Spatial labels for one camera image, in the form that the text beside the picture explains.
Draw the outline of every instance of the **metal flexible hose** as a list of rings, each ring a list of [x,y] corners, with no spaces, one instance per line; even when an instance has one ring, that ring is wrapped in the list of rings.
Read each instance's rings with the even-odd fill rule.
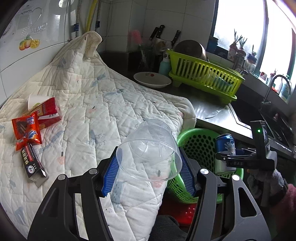
[[[82,0],[78,0],[78,4],[77,4],[76,25],[77,25],[78,29],[75,32],[75,37],[76,38],[79,36],[79,15],[80,15],[81,1]]]
[[[99,23],[99,19],[100,19],[100,13],[101,13],[101,0],[98,1],[98,10],[96,13],[96,28],[95,31],[98,33],[98,24]]]

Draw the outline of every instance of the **hand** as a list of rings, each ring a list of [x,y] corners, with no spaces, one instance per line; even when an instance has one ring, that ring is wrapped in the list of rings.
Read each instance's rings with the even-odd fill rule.
[[[255,199],[258,199],[262,195],[262,189],[259,185],[260,182],[270,184],[269,196],[274,196],[281,192],[285,186],[285,180],[276,169],[274,171],[248,169],[247,172],[250,173],[248,177],[249,190]]]

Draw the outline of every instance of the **silver screw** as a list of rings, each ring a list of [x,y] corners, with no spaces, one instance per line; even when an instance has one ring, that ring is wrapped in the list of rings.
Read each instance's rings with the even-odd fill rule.
[[[232,179],[235,181],[238,181],[238,180],[240,180],[240,177],[239,177],[239,175],[234,174],[234,175],[232,175]]]
[[[57,177],[60,181],[64,180],[66,178],[66,175],[65,174],[60,174],[58,177]]]
[[[205,168],[200,169],[200,172],[201,172],[202,174],[204,174],[204,175],[209,174],[209,170],[208,170],[208,169],[205,169]]]
[[[89,174],[96,174],[98,172],[98,170],[97,169],[95,169],[95,168],[92,168],[92,169],[90,169],[89,170]]]

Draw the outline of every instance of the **green dish rack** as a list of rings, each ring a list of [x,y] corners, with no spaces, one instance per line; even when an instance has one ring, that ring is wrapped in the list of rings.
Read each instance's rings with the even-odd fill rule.
[[[173,79],[173,86],[185,83],[219,96],[224,104],[237,99],[235,94],[244,81],[238,72],[172,50],[167,50],[167,53],[172,65],[169,76]]]
[[[177,139],[178,146],[183,147],[188,158],[195,159],[201,166],[208,168],[215,173],[215,141],[218,133],[202,128],[194,128],[182,132]],[[244,177],[244,170],[237,168],[235,174],[241,179]],[[232,174],[221,175],[230,178]],[[186,191],[181,175],[168,181],[167,187],[182,203],[197,203],[198,197],[194,198]],[[222,194],[217,195],[217,203],[222,202]]]

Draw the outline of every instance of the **white paper cup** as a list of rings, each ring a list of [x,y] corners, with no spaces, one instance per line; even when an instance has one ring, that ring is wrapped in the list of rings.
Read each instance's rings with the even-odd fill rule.
[[[32,109],[34,105],[41,104],[42,102],[48,100],[49,96],[42,96],[42,95],[29,95],[28,99],[28,110]]]

